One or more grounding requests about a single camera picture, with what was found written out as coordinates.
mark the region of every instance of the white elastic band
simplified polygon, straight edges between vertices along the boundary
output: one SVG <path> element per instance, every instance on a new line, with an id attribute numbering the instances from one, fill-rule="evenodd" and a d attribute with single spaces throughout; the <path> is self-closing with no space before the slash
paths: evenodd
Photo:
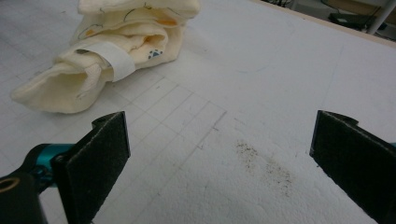
<path id="1" fill-rule="evenodd" d="M 136 70 L 134 59 L 124 49 L 111 42 L 100 42 L 82 49 L 99 54 L 111 64 L 114 71 L 114 82 L 128 77 Z"/>

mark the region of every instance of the dirt spot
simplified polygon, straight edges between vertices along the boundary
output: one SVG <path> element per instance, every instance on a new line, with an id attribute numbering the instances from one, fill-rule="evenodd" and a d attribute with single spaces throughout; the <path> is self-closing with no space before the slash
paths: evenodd
<path id="1" fill-rule="evenodd" d="M 258 175 L 264 185 L 282 196 L 291 196 L 293 178 L 289 170 L 279 165 L 272 156 L 259 155 L 258 151 L 244 140 L 236 142 L 236 153 L 250 175 Z"/>
<path id="2" fill-rule="evenodd" d="M 292 176 L 290 172 L 271 158 L 268 158 L 268 163 L 265 165 L 262 182 L 272 189 L 280 190 L 280 193 L 286 197 L 291 195 Z"/>
<path id="3" fill-rule="evenodd" d="M 255 160 L 259 155 L 256 149 L 253 146 L 249 145 L 243 140 L 239 140 L 236 142 L 236 153 L 239 156 L 239 159 L 244 164 L 246 170 L 254 175 L 254 169 L 256 167 Z"/>

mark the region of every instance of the fabric bundle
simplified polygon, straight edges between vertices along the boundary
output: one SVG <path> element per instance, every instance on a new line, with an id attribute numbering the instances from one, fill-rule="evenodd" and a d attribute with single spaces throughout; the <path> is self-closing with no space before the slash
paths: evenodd
<path id="1" fill-rule="evenodd" d="M 72 46 L 54 65 L 11 93 L 30 108 L 77 113 L 89 108 L 107 82 L 136 69 L 173 61 L 198 0 L 80 0 L 84 18 Z"/>

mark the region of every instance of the white table surface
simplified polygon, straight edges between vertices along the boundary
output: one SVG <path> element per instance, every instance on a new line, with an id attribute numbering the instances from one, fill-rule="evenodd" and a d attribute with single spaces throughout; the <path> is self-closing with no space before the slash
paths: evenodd
<path id="1" fill-rule="evenodd" d="M 132 157 L 94 223 L 375 223 L 308 155 L 319 109 L 396 142 L 396 48 L 248 0 L 202 0 L 176 61 L 75 115 L 9 92 L 68 47 L 77 0 L 0 1 L 0 175 L 126 112 Z M 40 196 L 66 223 L 57 189 Z"/>

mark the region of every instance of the metal leg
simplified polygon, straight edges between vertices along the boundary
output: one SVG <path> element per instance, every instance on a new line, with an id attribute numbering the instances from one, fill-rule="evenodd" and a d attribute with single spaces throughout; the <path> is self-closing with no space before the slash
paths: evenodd
<path id="1" fill-rule="evenodd" d="M 384 7 L 384 10 L 381 12 L 381 15 L 379 15 L 378 18 L 375 19 L 373 25 L 370 26 L 369 31 L 367 34 L 373 35 L 376 30 L 378 30 L 379 26 L 381 26 L 382 22 L 384 22 L 390 12 L 396 7 L 396 0 L 389 0 L 387 4 Z"/>
<path id="2" fill-rule="evenodd" d="M 290 7 L 290 9 L 293 10 L 293 11 L 295 11 L 297 5 L 298 5 L 298 0 L 294 0 L 294 1 L 293 1 L 293 4 L 292 4 L 291 7 Z"/>

